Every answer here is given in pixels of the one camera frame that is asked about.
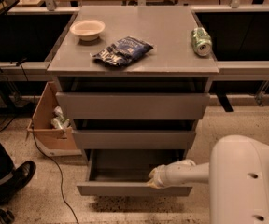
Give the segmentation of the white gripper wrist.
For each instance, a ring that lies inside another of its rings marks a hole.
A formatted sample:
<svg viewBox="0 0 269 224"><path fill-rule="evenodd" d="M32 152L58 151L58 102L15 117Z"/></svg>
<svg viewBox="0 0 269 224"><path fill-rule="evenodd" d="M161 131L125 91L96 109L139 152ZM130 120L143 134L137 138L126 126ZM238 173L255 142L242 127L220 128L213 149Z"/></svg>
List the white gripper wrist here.
<svg viewBox="0 0 269 224"><path fill-rule="evenodd" d="M151 188L164 189L170 186L170 180L168 178L168 168L166 165L160 165L154 168L149 173L149 181L147 185Z"/></svg>

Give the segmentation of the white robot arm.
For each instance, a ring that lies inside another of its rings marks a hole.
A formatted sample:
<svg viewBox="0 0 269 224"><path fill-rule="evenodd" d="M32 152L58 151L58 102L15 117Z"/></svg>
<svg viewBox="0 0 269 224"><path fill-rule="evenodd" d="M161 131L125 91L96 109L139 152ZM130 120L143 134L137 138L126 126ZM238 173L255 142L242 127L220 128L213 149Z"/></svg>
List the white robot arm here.
<svg viewBox="0 0 269 224"><path fill-rule="evenodd" d="M269 224L269 146L242 135L214 145L210 162L160 165L149 173L154 189L209 185L210 224Z"/></svg>

